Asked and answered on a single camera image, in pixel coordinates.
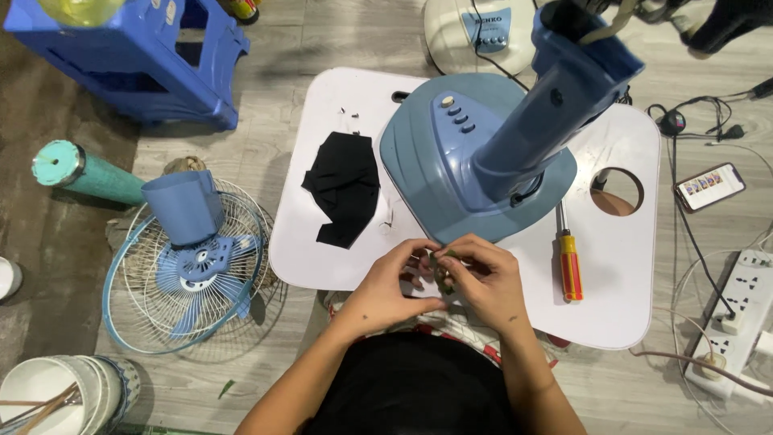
teal pipe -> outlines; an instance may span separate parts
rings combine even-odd
[[[140,190],[144,181],[66,140],[48,142],[40,149],[32,161],[32,174],[43,186],[130,205],[145,202]]]

phone screen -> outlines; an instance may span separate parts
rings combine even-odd
[[[727,164],[702,173],[679,185],[682,198],[693,210],[698,210],[722,198],[729,197],[744,189],[744,184],[735,174],[733,165]]]

screw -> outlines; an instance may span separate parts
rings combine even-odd
[[[559,107],[564,103],[564,96],[555,87],[550,90],[550,102]]]

hand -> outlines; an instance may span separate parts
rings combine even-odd
[[[470,266],[443,256],[449,249]],[[518,260],[510,252],[468,234],[435,252],[435,256],[486,325],[500,334],[524,328],[531,331]]]
[[[385,256],[377,259],[343,308],[335,315],[329,330],[345,340],[386,329],[397,322],[435,310],[445,310],[437,297],[406,298],[400,291],[400,280],[421,287],[421,281],[404,271],[406,266],[427,272],[427,249],[437,251],[440,245],[426,238],[406,240]]]

yellow screwdriver handle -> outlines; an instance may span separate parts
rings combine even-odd
[[[562,235],[561,243],[561,277],[564,284],[564,297],[567,300],[582,300],[582,279],[580,278],[580,259],[574,246],[574,236]]]

